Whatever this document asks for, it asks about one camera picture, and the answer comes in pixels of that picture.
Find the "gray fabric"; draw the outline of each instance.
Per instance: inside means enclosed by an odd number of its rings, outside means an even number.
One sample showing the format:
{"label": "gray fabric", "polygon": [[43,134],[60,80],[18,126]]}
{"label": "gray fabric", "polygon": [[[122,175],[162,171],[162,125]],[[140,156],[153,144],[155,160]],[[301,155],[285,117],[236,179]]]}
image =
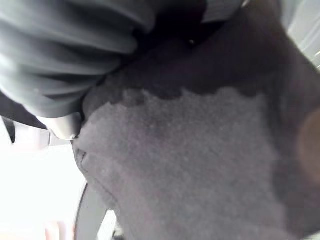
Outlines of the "gray fabric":
{"label": "gray fabric", "polygon": [[134,239],[320,230],[320,77],[265,1],[194,47],[167,39],[83,107],[77,164]]}
{"label": "gray fabric", "polygon": [[240,9],[244,0],[207,0],[203,23],[226,21]]}

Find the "white wall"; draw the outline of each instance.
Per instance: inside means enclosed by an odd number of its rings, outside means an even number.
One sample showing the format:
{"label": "white wall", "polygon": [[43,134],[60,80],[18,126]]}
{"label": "white wall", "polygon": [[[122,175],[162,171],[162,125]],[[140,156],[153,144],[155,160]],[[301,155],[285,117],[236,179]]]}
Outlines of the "white wall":
{"label": "white wall", "polygon": [[0,148],[0,232],[46,221],[71,224],[84,184],[70,145],[29,152]]}

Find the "dark gray cloth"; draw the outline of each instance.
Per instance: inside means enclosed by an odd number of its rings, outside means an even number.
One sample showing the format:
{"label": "dark gray cloth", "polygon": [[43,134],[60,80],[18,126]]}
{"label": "dark gray cloth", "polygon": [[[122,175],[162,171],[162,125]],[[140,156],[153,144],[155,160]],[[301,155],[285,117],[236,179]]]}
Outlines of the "dark gray cloth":
{"label": "dark gray cloth", "polygon": [[255,0],[93,89],[73,147],[129,240],[299,240],[320,230],[319,107],[318,72]]}

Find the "dark fabric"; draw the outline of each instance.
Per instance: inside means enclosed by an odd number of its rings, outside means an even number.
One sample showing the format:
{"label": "dark fabric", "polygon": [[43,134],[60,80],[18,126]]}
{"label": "dark fabric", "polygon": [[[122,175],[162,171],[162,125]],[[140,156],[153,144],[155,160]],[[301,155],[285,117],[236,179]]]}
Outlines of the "dark fabric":
{"label": "dark fabric", "polygon": [[0,91],[0,116],[15,122],[39,129],[47,129],[38,119],[31,115],[22,105],[15,103]]}
{"label": "dark fabric", "polygon": [[129,240],[299,240],[320,230],[319,107],[318,72],[255,0],[93,89],[73,147]]}

